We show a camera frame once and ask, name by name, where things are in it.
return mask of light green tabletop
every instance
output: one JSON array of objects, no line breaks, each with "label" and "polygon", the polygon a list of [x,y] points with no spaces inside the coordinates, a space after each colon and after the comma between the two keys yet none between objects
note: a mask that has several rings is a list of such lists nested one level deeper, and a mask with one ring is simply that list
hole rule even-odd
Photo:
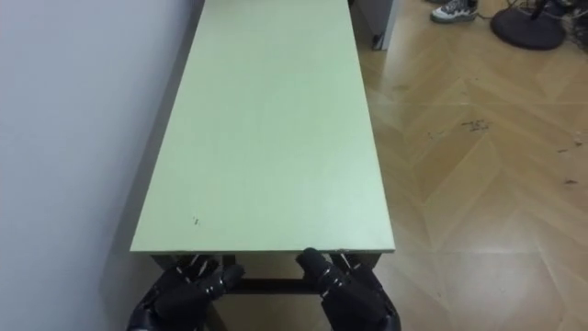
[{"label": "light green tabletop", "polygon": [[391,251],[345,0],[209,0],[132,251]]}]

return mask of shoe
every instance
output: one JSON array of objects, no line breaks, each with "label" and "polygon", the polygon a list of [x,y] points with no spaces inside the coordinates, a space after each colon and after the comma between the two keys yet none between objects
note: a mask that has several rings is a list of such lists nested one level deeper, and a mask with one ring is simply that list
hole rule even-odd
[{"label": "shoe", "polygon": [[470,6],[469,0],[451,0],[431,13],[435,23],[470,22],[478,15],[478,6]]}]

